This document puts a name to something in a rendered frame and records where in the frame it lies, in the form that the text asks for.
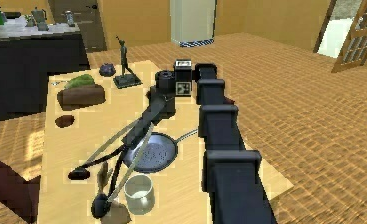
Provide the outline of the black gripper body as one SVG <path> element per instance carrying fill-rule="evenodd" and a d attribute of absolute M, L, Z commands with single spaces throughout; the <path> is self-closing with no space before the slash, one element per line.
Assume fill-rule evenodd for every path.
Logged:
<path fill-rule="evenodd" d="M 175 76 L 172 71 L 159 71 L 155 74 L 156 84 L 147 93 L 149 105 L 135 126 L 122 139 L 127 148 L 135 148 L 145 137 L 151 124 L 157 125 L 162 119 L 175 114 Z"/>

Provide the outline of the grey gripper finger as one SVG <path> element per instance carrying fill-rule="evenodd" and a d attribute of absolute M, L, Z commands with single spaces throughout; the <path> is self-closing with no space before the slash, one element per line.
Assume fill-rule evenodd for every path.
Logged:
<path fill-rule="evenodd" d="M 70 180 L 86 180 L 90 177 L 90 172 L 88 168 L 104 161 L 111 159 L 118 155 L 122 150 L 123 147 L 119 147 L 113 152 L 108 155 L 99 157 L 101 153 L 103 153 L 112 143 L 114 143 L 120 136 L 131 130 L 137 124 L 137 120 L 133 121 L 132 123 L 125 126 L 119 132 L 114 134 L 110 139 L 108 139 L 103 145 L 101 145 L 91 156 L 80 166 L 73 169 L 69 174 L 68 178 Z"/>
<path fill-rule="evenodd" d="M 146 148 L 146 145 L 151 137 L 152 131 L 154 129 L 154 125 L 151 124 L 145 137 L 143 140 L 142 145 L 138 149 L 132 164 L 127 169 L 125 175 L 121 179 L 121 182 L 119 185 L 113 190 L 113 192 L 109 196 L 105 196 L 103 194 L 98 194 L 95 199 L 92 202 L 91 212 L 94 218 L 99 219 L 104 217 L 111 208 L 111 203 L 114 201 L 114 199 L 119 195 L 120 191 L 124 187 L 125 183 L 129 179 L 131 173 L 133 172 L 134 168 L 137 166 L 139 160 L 141 159 L 143 155 L 143 151 Z"/>

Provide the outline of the brown wooden utensil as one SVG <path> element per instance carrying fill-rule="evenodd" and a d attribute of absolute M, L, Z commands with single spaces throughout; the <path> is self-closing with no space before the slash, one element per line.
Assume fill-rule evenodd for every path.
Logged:
<path fill-rule="evenodd" d="M 113 173 L 113 169 L 109 167 L 108 162 L 102 163 L 102 166 L 97 174 L 98 192 L 103 193 L 104 188 L 108 185 L 109 178 Z"/>

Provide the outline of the pale wooden table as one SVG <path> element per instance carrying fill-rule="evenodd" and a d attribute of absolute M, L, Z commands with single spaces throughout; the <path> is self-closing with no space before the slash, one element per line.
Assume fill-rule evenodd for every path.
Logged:
<path fill-rule="evenodd" d="M 65 114 L 56 95 L 64 87 L 63 81 L 79 74 L 50 79 L 60 84 L 49 86 L 37 224 L 100 224 L 90 212 L 99 168 L 93 167 L 91 177 L 83 181 L 72 181 L 67 175 L 146 108 L 145 94 L 155 83 L 158 67 L 151 61 L 136 62 L 132 67 L 143 84 L 124 90 L 96 69 L 90 70 L 95 82 L 104 87 L 106 101 L 72 111 L 75 122 L 67 128 L 55 124 L 55 119 Z M 134 215 L 130 224 L 211 224 L 210 199 L 200 187 L 203 152 L 204 142 L 197 136 L 181 142 L 172 165 L 151 175 L 155 207 L 145 215 Z"/>

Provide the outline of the dark green figure statue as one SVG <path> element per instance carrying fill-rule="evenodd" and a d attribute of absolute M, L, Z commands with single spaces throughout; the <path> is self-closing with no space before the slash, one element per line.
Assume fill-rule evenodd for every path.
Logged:
<path fill-rule="evenodd" d="M 118 89 L 124 89 L 132 86 L 141 85 L 142 81 L 128 66 L 127 60 L 127 47 L 125 41 L 116 37 L 120 44 L 120 55 L 121 55 L 121 74 L 116 76 L 113 81 Z"/>

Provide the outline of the grey metal frying pan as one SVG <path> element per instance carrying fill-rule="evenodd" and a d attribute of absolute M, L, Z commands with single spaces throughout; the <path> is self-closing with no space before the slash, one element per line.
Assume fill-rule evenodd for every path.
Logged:
<path fill-rule="evenodd" d="M 178 155 L 178 143 L 197 132 L 197 129 L 191 130 L 177 139 L 164 133 L 153 132 L 134 170 L 149 174 L 167 168 Z"/>

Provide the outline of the purple bowl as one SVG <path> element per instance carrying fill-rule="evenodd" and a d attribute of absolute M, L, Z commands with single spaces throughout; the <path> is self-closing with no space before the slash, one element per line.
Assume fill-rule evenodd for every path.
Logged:
<path fill-rule="evenodd" d="M 112 63 L 104 63 L 99 68 L 99 74 L 103 77 L 111 77 L 115 73 L 116 69 Z"/>

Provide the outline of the brown bread loaf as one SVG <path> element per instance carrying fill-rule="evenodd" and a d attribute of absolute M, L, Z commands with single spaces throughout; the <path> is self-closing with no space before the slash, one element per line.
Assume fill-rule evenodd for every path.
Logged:
<path fill-rule="evenodd" d="M 72 111 L 99 105 L 106 101 L 105 90 L 101 85 L 85 85 L 61 90 L 57 100 L 64 111 Z"/>

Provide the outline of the green lettuce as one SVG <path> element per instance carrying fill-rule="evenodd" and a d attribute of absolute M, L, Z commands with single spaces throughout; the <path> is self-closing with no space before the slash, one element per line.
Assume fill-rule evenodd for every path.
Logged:
<path fill-rule="evenodd" d="M 94 85 L 94 84 L 95 84 L 95 81 L 91 75 L 83 74 L 83 75 L 80 75 L 78 77 L 75 77 L 69 80 L 67 84 L 65 85 L 65 89 L 71 89 L 71 88 L 76 88 L 80 86 Z"/>

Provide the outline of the white fridge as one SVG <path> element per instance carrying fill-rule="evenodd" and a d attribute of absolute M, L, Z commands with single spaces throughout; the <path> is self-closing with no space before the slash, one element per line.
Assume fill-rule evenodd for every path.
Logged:
<path fill-rule="evenodd" d="M 171 41 L 183 48 L 214 42 L 217 0 L 170 0 Z"/>

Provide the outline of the black counter with marble top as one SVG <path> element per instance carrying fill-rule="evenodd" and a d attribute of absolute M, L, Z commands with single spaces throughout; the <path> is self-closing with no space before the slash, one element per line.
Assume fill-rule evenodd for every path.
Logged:
<path fill-rule="evenodd" d="M 51 75 L 89 68 L 77 28 L 39 31 L 23 18 L 0 25 L 0 121 L 43 112 Z"/>

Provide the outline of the dark brown room door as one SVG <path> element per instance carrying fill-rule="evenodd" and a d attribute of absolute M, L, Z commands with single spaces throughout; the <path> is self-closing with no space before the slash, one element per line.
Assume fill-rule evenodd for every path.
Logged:
<path fill-rule="evenodd" d="M 82 35 L 87 53 L 105 51 L 107 49 L 98 0 L 48 0 L 56 23 L 66 22 L 65 11 L 73 13 L 75 26 Z M 87 8 L 97 5 L 98 9 Z"/>

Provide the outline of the grey pepper shaker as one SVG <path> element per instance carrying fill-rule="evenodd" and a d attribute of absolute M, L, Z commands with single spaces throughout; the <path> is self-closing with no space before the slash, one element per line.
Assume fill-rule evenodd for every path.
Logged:
<path fill-rule="evenodd" d="M 70 27 L 74 27 L 75 26 L 75 22 L 74 22 L 73 13 L 71 11 L 65 11 L 64 12 L 64 15 L 65 15 L 67 24 Z"/>

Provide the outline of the grey kettle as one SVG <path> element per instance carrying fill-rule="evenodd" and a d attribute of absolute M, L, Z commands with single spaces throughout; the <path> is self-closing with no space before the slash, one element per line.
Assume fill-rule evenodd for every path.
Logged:
<path fill-rule="evenodd" d="M 47 20 L 47 12 L 44 9 L 35 8 L 31 14 L 37 23 L 45 23 Z"/>

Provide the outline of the wooden lattice door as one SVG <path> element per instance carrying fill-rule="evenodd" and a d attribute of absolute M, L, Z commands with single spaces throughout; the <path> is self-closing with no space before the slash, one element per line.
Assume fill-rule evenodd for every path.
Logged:
<path fill-rule="evenodd" d="M 363 66 L 367 60 L 367 0 L 362 0 L 332 73 Z"/>

